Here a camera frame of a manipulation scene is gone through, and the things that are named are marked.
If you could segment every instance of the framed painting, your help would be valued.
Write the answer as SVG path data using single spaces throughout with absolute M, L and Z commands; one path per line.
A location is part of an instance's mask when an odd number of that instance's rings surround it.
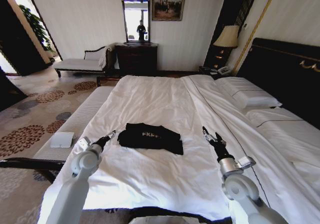
M 152 0 L 153 21 L 181 21 L 185 0 Z

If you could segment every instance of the dresser drawer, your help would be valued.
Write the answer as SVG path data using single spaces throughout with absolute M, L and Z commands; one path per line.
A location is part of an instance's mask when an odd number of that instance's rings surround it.
M 153 76 L 157 70 L 157 46 L 116 45 L 122 74 Z

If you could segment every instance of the folded black shirt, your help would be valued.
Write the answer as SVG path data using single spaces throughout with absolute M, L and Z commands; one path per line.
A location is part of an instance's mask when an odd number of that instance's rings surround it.
M 174 154 L 183 155 L 184 149 L 180 134 L 162 125 L 127 123 L 125 130 L 118 136 L 119 144 L 127 148 L 165 149 Z

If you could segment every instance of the patterned carpet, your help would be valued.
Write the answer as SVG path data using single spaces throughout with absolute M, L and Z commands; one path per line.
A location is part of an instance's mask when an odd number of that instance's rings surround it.
M 28 97 L 0 112 L 0 159 L 32 158 L 96 88 L 96 75 L 52 67 L 29 76 L 8 77 Z M 108 81 L 102 85 L 114 86 Z M 35 224 L 50 183 L 33 170 L 0 168 L 0 223 Z M 80 223 L 124 224 L 129 211 L 84 211 Z

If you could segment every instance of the white robotic arm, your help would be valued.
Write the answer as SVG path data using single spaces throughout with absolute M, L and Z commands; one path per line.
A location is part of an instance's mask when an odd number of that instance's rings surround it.
M 62 185 L 46 224 L 76 224 L 79 222 L 89 191 L 88 178 L 98 169 L 99 156 L 105 144 L 115 134 L 114 130 L 100 138 L 73 159 L 72 178 Z M 90 143 L 86 137 L 79 141 Z
M 287 221 L 274 209 L 268 207 L 259 197 L 256 184 L 247 176 L 242 175 L 244 169 L 250 168 L 256 162 L 249 156 L 244 156 L 235 161 L 226 149 L 226 142 L 215 133 L 210 135 L 203 126 L 205 139 L 213 146 L 218 156 L 218 163 L 223 175 L 222 189 L 230 199 L 237 201 L 248 215 L 249 224 L 288 224 Z

